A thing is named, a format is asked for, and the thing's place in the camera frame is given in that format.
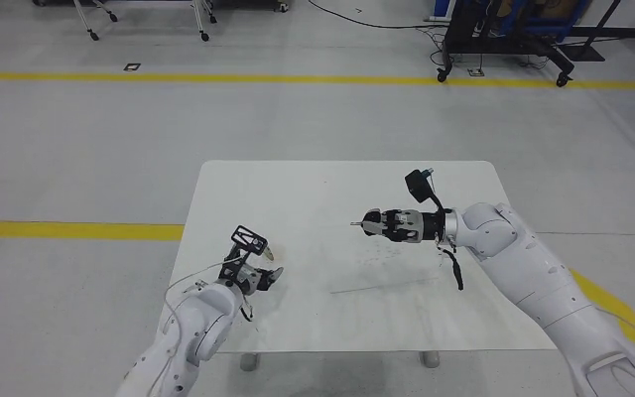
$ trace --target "gray floor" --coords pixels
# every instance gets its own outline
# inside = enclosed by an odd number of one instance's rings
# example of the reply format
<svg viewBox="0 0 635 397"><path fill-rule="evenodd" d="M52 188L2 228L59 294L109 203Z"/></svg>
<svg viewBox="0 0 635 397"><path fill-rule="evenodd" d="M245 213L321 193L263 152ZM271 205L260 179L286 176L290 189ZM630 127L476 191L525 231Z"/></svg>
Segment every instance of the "gray floor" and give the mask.
<svg viewBox="0 0 635 397"><path fill-rule="evenodd" d="M419 23L432 5L323 0L360 18ZM183 3L87 9L0 4L0 71L434 76L419 32L351 25L304 1L287 14L218 12L203 44ZM579 79L632 78L633 43ZM485 57L487 77L557 73ZM454 71L478 57L464 57ZM0 219L183 223L210 159L487 160L517 210L574 269L635 307L635 94L451 86L0 80ZM0 395L110 396L149 343L178 244L0 240ZM220 355L193 396L566 396L556 351Z"/></svg>

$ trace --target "white workbench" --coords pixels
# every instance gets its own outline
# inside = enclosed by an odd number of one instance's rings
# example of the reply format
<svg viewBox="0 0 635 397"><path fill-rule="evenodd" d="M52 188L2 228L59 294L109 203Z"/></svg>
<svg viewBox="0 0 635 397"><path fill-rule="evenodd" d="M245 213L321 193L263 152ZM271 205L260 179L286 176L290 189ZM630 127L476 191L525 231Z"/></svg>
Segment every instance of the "white workbench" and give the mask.
<svg viewBox="0 0 635 397"><path fill-rule="evenodd" d="M444 206L507 202L486 162L211 161L202 166L172 280L221 261L242 224L269 240L284 266L269 292L250 297L254 321L234 323L225 352L554 348L509 303L464 249L440 267L432 242L367 237L358 221L373 207L414 208L404 177L432 167ZM199 278L213 281L219 268Z"/></svg>

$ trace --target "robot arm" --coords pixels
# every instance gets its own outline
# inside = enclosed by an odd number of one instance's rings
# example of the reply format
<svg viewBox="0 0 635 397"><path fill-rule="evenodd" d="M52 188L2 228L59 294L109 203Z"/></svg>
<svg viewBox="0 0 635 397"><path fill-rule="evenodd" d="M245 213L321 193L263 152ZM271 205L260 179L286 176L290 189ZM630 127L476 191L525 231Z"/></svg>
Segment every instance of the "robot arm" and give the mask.
<svg viewBox="0 0 635 397"><path fill-rule="evenodd" d="M463 214L443 208L427 182L431 172L415 171L406 182L419 202L433 199L437 212L371 209L355 224L393 241L467 248L501 293L560 350L579 397L635 396L635 346L600 315L560 259L505 204L477 203Z"/></svg>
<svg viewBox="0 0 635 397"><path fill-rule="evenodd" d="M242 311L243 297L267 291L278 280L283 268L270 271L247 264L251 253L265 253L273 260L266 239L238 226L232 240L229 255L218 264L222 269L215 282L198 280L166 299L155 341L124 376L117 397L187 396L200 362L210 360L227 338Z"/></svg>

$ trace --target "yellow stripe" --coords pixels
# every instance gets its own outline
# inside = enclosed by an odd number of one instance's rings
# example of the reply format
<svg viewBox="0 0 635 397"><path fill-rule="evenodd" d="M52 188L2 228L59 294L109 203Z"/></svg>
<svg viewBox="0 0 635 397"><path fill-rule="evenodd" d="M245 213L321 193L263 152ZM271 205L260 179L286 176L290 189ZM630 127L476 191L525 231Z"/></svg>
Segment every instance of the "yellow stripe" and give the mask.
<svg viewBox="0 0 635 397"><path fill-rule="evenodd" d="M596 305L600 306L604 310L620 316L631 324L635 324L635 313L633 313L633 310L628 305L615 298L615 296L613 296L611 293L593 283L586 277L577 273L574 269L569 270L571 270L573 277L575 278L577 284L582 289L587 298L589 298L592 302L594 302ZM619 321L619 325L626 337L635 342L635 330L622 321Z"/></svg>
<svg viewBox="0 0 635 397"><path fill-rule="evenodd" d="M48 73L0 72L0 80L30 81L106 81L160 83L286 83L286 84L367 84L367 85L437 85L435 77L398 77L386 75L275 75L275 74L166 74L166 73ZM444 85L556 88L552 80L449 78ZM568 88L635 89L635 81L571 81Z"/></svg>
<svg viewBox="0 0 635 397"><path fill-rule="evenodd" d="M179 241L183 230L184 226L181 224L0 221L0 238ZM635 324L635 313L628 305L575 270L570 270L590 300L604 310ZM635 330L624 322L619 323L626 337L635 342Z"/></svg>
<svg viewBox="0 0 635 397"><path fill-rule="evenodd" d="M0 238L179 241L181 224L0 222Z"/></svg>

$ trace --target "white cable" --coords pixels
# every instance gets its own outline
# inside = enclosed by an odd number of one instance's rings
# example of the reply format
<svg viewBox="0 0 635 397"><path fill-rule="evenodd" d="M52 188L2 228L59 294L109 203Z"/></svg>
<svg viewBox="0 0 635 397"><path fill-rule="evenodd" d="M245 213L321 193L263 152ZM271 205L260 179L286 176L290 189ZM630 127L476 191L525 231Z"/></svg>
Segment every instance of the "white cable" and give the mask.
<svg viewBox="0 0 635 397"><path fill-rule="evenodd" d="M619 315L616 315L616 314L614 314L614 313L611 313L611 312L609 312L609 311L606 311L606 310L604 310L604 309L602 309L602 308L599 308L598 306L596 306L595 308L596 308L596 309L598 309L600 312L603 312L603 313L606 313L606 314L608 314L608 315L610 315L610 316L613 316L613 317L614 317L614 318L616 318L617 320L619 320L619 321L621 321L621 322L624 322L624 323L626 323L627 325L629 325L631 328L635 329L635 325L634 325L633 323L629 322L628 320L624 319L623 317L621 317L621 316L619 316Z"/></svg>
<svg viewBox="0 0 635 397"><path fill-rule="evenodd" d="M214 263L213 265L209 265L209 266L207 266L206 268L204 268L202 270L198 270L197 272L188 274L185 277L183 277L183 278L175 281L174 283L172 283L168 287L168 289L166 290L166 293L163 294L163 302L164 302L164 304L166 304L166 306L168 307L168 309L172 313L172 316L174 316L175 321L177 322L177 327L179 329L179 340L177 341L176 345L173 348L170 349L170 351L171 351L170 357L168 358L168 360L166 361L166 364L161 369L161 372L159 372L159 375L157 375L157 377L155 378L154 382L152 382L152 385L150 385L150 389L146 393L146 397L150 397L150 393L152 393L152 390L154 390L155 386L157 385L157 382L159 381L159 379L161 379L161 376L163 376L163 374L166 372L166 369L168 369L168 367L170 366L170 363L172 362L172 359L175 357L175 355L177 355L177 352L179 351L179 346L181 345L181 341L183 339L183 328L181 326L181 320L179 320L179 316L177 316L177 311L175 311L175 309L172 307L172 305L170 305L170 303L168 302L168 292L170 292L170 290L174 286L179 284L181 281L186 280L186 279L188 279L188 278L190 278L192 276L195 276L197 274L200 274L200 273L204 272L205 270L209 270L212 267L222 266L222 265L227 264L229 262L234 262L236 260L241 260L241 259L244 259L244 258L245 258L245 256L242 256L242 257L239 257L239 258L234 258L234 259L226 260L226 261L219 262L219 263Z"/></svg>

